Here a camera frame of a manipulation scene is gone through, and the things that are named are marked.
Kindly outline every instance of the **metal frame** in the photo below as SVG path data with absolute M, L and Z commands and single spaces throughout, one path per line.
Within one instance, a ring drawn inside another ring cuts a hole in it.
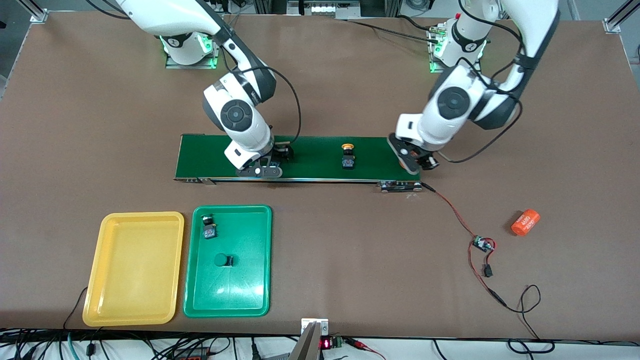
M 607 34 L 620 33 L 620 24 L 627 20 L 636 10 L 640 8 L 640 0 L 628 0 L 620 6 L 611 16 L 602 21 L 604 31 Z
M 303 329 L 296 347 L 291 351 L 288 360 L 318 360 L 320 358 L 320 338 L 329 334 L 329 320 L 302 319 Z
M 31 22 L 42 24 L 47 20 L 48 11 L 36 4 L 34 0 L 16 0 L 22 7 L 31 14 Z

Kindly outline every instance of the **brown table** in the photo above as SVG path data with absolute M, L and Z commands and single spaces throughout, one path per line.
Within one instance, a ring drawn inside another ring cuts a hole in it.
M 374 22 L 420 34 L 403 20 Z M 386 136 L 400 113 L 424 107 L 436 79 L 424 44 L 356 24 L 242 15 L 236 27 L 295 85 L 303 135 Z M 516 47 L 502 31 L 490 36 L 487 74 Z M 316 316 L 359 336 L 529 336 L 480 287 L 469 236 L 433 193 L 173 181 L 180 134 L 218 133 L 202 90 L 224 72 L 164 70 L 156 39 L 99 13 L 33 26 L 0 102 L 2 326 L 61 327 L 109 213 L 175 210 L 189 223 L 201 204 L 264 203 L 274 214 L 269 313 L 187 319 L 181 287 L 176 317 L 154 329 L 295 334 Z M 540 286 L 527 317 L 540 336 L 638 340 L 640 96 L 619 37 L 599 22 L 562 22 L 523 102 L 521 121 L 485 153 L 422 178 L 497 240 L 487 281 L 511 306 L 525 285 Z M 276 134 L 295 132 L 283 81 L 260 111 Z M 467 124 L 446 153 L 460 158 L 494 134 Z M 526 208 L 541 222 L 515 237 L 508 225 Z M 71 327 L 84 326 L 80 312 Z

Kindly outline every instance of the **gray floor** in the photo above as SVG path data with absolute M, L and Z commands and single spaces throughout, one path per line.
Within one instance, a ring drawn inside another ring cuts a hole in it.
M 42 8 L 48 10 L 93 10 L 85 0 L 35 0 Z M 579 20 L 602 20 L 615 11 L 624 0 L 559 0 L 563 19 L 571 19 L 572 15 Z M 95 3 L 103 8 L 108 6 L 99 0 Z M 432 10 L 424 12 L 422 17 L 448 17 L 458 12 L 457 0 L 436 0 Z M 402 13 L 414 16 L 420 12 L 403 6 Z M 13 63 L 20 50 L 20 45 L 29 27 L 27 11 L 15 0 L 0 1 L 0 20 L 7 24 L 6 29 L 0 29 L 0 86 L 8 78 Z M 622 25 L 622 41 L 627 52 L 630 68 L 640 88 L 640 12 L 633 14 Z

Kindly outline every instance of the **plastic tray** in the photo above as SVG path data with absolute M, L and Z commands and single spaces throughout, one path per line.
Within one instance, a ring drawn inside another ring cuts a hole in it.
M 217 237 L 205 239 L 202 215 L 213 214 Z M 233 257 L 217 266 L 215 257 Z M 269 311 L 271 208 L 200 206 L 193 212 L 184 299 L 190 318 L 263 316 Z
M 166 323 L 175 314 L 182 214 L 114 213 L 102 221 L 83 320 L 93 327 Z

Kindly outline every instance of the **teal cable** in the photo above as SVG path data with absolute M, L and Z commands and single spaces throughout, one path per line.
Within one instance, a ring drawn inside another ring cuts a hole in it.
M 76 353 L 76 350 L 74 349 L 74 344 L 73 342 L 71 342 L 71 332 L 67 334 L 67 343 L 69 344 L 69 349 L 71 349 L 71 355 L 74 356 L 74 359 L 80 360 L 80 358 L 78 357 L 78 354 Z

